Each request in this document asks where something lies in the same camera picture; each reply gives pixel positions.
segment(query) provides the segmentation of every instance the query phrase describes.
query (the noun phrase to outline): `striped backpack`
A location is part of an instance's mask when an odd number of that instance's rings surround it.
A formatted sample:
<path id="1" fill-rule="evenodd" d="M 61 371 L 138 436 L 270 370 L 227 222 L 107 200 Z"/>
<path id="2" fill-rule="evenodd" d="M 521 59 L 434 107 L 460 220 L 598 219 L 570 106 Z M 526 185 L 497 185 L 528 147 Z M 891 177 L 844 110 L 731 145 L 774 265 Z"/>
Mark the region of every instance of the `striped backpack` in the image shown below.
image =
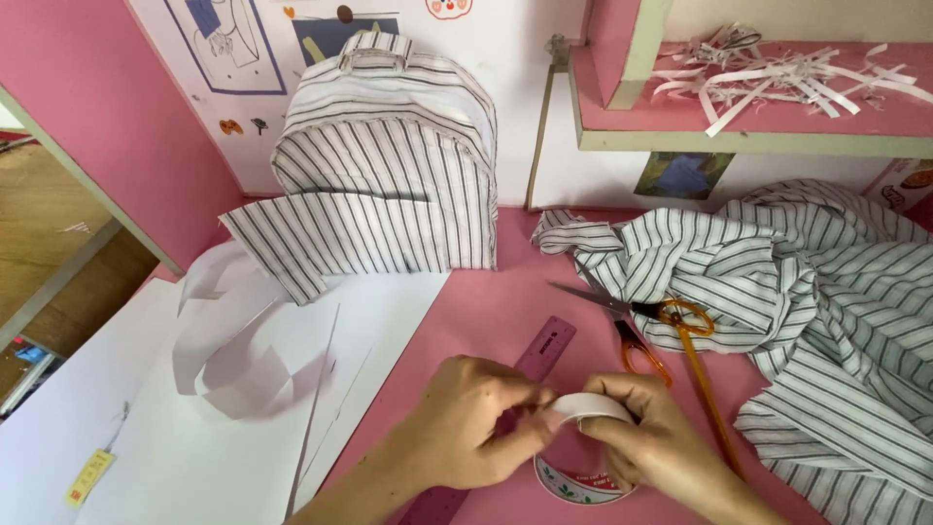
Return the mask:
<path id="1" fill-rule="evenodd" d="M 286 196 L 221 219 L 299 305 L 323 275 L 495 268 L 495 148 L 463 67 L 358 34 L 301 78 L 272 153 Z"/>

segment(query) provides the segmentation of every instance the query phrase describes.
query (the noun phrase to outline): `pink wall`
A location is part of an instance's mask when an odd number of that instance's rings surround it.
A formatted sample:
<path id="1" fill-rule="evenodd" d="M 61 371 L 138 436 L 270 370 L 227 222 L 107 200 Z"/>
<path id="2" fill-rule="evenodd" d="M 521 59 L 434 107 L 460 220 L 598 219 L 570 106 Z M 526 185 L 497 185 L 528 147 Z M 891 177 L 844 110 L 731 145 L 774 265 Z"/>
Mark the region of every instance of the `pink wall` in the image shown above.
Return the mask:
<path id="1" fill-rule="evenodd" d="M 593 0 L 590 17 L 590 49 L 596 66 L 601 107 L 606 107 L 619 86 L 629 58 L 640 0 Z"/>
<path id="2" fill-rule="evenodd" d="M 123 0 L 4 2 L 0 83 L 179 266 L 244 199 Z"/>

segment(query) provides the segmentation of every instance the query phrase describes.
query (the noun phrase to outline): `striped shirt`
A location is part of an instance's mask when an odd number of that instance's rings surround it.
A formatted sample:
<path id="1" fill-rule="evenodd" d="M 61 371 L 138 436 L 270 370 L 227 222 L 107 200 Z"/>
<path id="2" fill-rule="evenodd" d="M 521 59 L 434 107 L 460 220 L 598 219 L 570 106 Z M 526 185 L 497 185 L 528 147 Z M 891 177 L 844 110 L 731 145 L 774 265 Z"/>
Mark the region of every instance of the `striped shirt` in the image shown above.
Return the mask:
<path id="1" fill-rule="evenodd" d="M 835 525 L 933 523 L 933 244 L 920 226 L 816 180 L 715 216 L 621 224 L 542 214 L 532 241 L 574 250 L 616 297 L 677 297 L 716 323 L 697 348 L 746 352 L 772 385 L 735 427 Z M 634 315 L 651 343 L 676 331 Z"/>
<path id="2" fill-rule="evenodd" d="M 309 67 L 272 171 L 289 196 L 221 217 L 300 305 L 326 274 L 495 268 L 495 110 L 453 61 L 351 37 Z"/>

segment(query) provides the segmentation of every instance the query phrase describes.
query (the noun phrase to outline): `hand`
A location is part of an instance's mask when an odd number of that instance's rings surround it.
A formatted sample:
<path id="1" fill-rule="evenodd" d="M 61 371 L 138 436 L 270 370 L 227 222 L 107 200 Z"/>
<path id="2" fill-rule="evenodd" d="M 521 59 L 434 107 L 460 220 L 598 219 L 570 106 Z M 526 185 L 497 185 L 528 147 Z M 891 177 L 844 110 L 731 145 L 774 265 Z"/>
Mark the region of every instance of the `hand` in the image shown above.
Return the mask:
<path id="1" fill-rule="evenodd" d="M 440 364 L 421 402 L 383 442 L 413 464 L 427 487 L 475 489 L 504 481 L 553 440 L 562 416 L 545 407 L 554 390 L 498 362 L 457 356 Z M 511 433 L 496 420 L 515 407 Z"/>
<path id="2" fill-rule="evenodd" d="M 615 398 L 640 418 L 637 426 L 580 422 L 581 432 L 606 444 L 606 469 L 620 489 L 652 485 L 717 524 L 787 523 L 710 449 L 658 377 L 596 374 L 583 391 Z"/>

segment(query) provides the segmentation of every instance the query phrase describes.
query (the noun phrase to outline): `pink shelf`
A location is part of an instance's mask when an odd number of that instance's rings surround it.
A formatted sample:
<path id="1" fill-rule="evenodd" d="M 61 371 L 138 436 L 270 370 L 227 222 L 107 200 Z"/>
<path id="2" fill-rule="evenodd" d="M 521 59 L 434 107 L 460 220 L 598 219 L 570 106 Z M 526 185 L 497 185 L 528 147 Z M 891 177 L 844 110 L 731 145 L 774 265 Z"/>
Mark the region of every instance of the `pink shelf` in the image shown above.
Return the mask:
<path id="1" fill-rule="evenodd" d="M 876 44 L 839 42 L 780 42 L 761 47 L 765 54 L 783 55 L 792 50 L 809 53 L 825 47 L 842 50 L 831 63 L 858 70 L 863 64 L 865 51 Z M 916 86 L 933 92 L 933 44 L 891 44 L 888 50 L 872 57 L 876 64 L 894 66 L 906 64 L 899 73 L 917 77 Z M 663 93 L 649 97 L 661 81 L 648 83 L 641 99 L 630 110 L 603 109 L 603 97 L 589 48 L 571 50 L 572 72 L 577 85 L 579 116 L 584 131 L 619 132 L 703 132 L 709 121 L 699 101 L 672 100 Z M 838 78 L 830 87 L 843 90 L 855 85 L 853 80 Z M 856 115 L 840 110 L 842 116 L 830 119 L 824 113 L 810 114 L 812 108 L 792 102 L 768 101 L 763 106 L 750 106 L 726 128 L 728 132 L 830 134 L 830 135 L 888 135 L 903 137 L 933 136 L 933 104 L 908 94 L 878 88 L 876 93 L 886 97 L 884 111 L 879 111 L 850 95 L 862 106 Z"/>

